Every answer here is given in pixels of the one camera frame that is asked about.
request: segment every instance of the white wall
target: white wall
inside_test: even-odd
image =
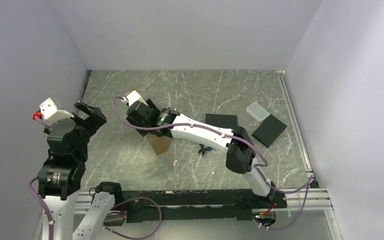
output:
[[[324,0],[286,81],[344,239],[384,239],[384,0]]]
[[[86,76],[50,1],[0,0],[0,240],[29,240],[38,222],[27,183],[48,146],[33,111],[48,96],[72,110]]]
[[[284,70],[321,0],[52,0],[88,69]]]

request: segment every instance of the black metal base plate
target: black metal base plate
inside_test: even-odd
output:
[[[222,219],[250,220],[253,209],[268,209],[272,203],[251,189],[123,191],[124,199],[147,197],[162,206],[163,220]],[[286,208],[285,195],[274,193],[274,208]],[[127,223],[156,221],[159,213],[146,200],[126,204]]]

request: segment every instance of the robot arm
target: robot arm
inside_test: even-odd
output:
[[[243,127],[238,126],[236,129],[215,127],[195,121],[170,108],[159,110],[150,99],[144,100],[136,91],[128,94],[122,101],[129,106],[126,119],[134,126],[149,128],[177,123],[191,124],[191,126],[173,126],[152,131],[137,129],[137,131],[142,136],[150,133],[158,137],[187,139],[226,153],[226,167],[232,172],[243,175],[255,195],[266,198],[269,203],[273,201],[274,191],[263,181],[254,166],[257,164],[255,152],[241,141],[226,137],[226,135],[233,135],[252,143]],[[221,135],[201,127],[194,127],[194,125],[214,129]]]
[[[72,232],[75,204],[88,160],[89,139],[107,122],[98,107],[81,101],[74,106],[87,117],[82,119],[60,108],[51,98],[40,104],[40,110],[33,114],[34,119],[40,118],[49,126],[44,130],[48,134],[49,156],[37,175],[38,194],[49,208],[52,219],[43,213],[43,240],[93,240],[102,229],[108,212],[123,201],[119,183],[102,182],[96,188],[89,211]]]

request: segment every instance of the white eraser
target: white eraser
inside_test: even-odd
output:
[[[256,102],[253,102],[251,105],[249,105],[249,107],[246,108],[246,112],[249,113],[259,123],[261,123],[270,115],[267,110],[265,110]]]

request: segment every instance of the black pad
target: black pad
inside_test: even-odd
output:
[[[270,115],[264,119],[261,125],[252,133],[252,136],[268,148],[286,127],[287,126],[283,122],[275,116]]]
[[[217,128],[233,129],[238,127],[238,116],[224,114],[205,114],[205,123]]]

